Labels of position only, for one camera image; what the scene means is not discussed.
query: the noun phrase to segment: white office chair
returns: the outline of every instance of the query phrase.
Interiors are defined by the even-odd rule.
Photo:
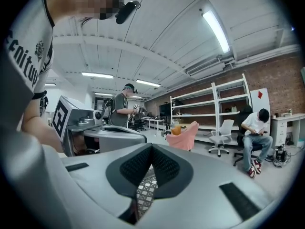
[[[220,151],[226,151],[229,154],[229,150],[224,149],[224,144],[232,142],[231,130],[233,127],[234,120],[224,120],[222,127],[220,127],[219,131],[211,131],[212,137],[210,140],[215,143],[211,149],[209,149],[209,153],[213,150],[218,150],[218,157],[221,156]]]

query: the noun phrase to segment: jeans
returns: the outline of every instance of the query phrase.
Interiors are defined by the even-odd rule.
[[[253,144],[255,144],[255,145],[261,144],[263,146],[261,154],[257,158],[257,161],[262,163],[268,154],[269,148],[271,148],[272,140],[273,140],[272,137],[268,136],[268,135],[249,134],[249,135],[244,136],[243,143],[244,143],[244,170],[245,171],[248,171],[252,166],[251,151],[252,151]]]

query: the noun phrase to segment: white desk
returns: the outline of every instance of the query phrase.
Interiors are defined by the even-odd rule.
[[[142,118],[142,120],[148,121],[148,128],[151,128],[151,122],[157,122],[157,133],[159,130],[159,122],[163,122],[163,130],[164,130],[164,120],[156,120],[153,118]]]
[[[273,146],[285,144],[287,135],[287,122],[292,121],[292,141],[297,145],[299,139],[305,139],[305,114],[293,114],[288,117],[272,119]]]

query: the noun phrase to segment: ceiling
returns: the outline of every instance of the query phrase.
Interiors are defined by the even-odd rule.
[[[238,62],[295,44],[291,26],[270,0],[138,1],[140,9],[123,25],[116,24],[115,18],[91,20],[83,28],[79,18],[57,23],[53,39],[57,77],[51,73],[48,83],[89,84],[93,92],[112,94],[132,83],[138,96],[147,99],[208,76],[208,72],[197,77],[186,73],[198,63],[217,56]],[[202,17],[209,10],[217,17],[230,45],[226,54]],[[85,77],[81,74],[84,71],[111,74],[114,78]],[[136,83],[137,79],[161,87]]]

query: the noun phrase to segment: white t-shirt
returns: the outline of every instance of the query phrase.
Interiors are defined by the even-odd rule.
[[[244,120],[243,124],[254,129],[257,133],[259,133],[259,131],[262,130],[263,128],[267,127],[267,123],[264,123],[258,119],[258,112],[249,114],[249,116]],[[247,130],[245,132],[245,135],[249,135],[249,134],[251,134],[251,132]]]
[[[1,52],[3,81],[0,87],[0,110],[6,113],[4,123],[17,126],[31,99],[43,96],[44,85],[52,65],[54,53],[52,34],[54,22],[46,0],[30,0],[13,22],[4,50]]]

